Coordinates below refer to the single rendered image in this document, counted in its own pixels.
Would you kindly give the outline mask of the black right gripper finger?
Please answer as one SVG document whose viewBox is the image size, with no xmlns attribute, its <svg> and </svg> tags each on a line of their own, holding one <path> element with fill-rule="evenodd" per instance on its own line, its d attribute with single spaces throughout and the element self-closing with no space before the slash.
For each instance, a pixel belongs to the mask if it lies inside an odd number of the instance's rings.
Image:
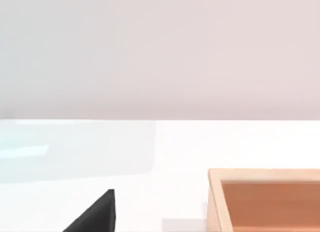
<svg viewBox="0 0 320 232">
<path fill-rule="evenodd" d="M 107 190 L 63 232 L 115 232 L 115 190 Z"/>
</svg>

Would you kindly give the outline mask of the shallow salmon-coloured box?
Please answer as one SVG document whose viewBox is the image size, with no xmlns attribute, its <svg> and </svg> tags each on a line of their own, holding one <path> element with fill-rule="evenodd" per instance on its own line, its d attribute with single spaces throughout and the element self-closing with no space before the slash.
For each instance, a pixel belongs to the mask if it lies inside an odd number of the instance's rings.
<svg viewBox="0 0 320 232">
<path fill-rule="evenodd" d="M 320 232 L 320 169 L 208 170 L 207 232 Z"/>
</svg>

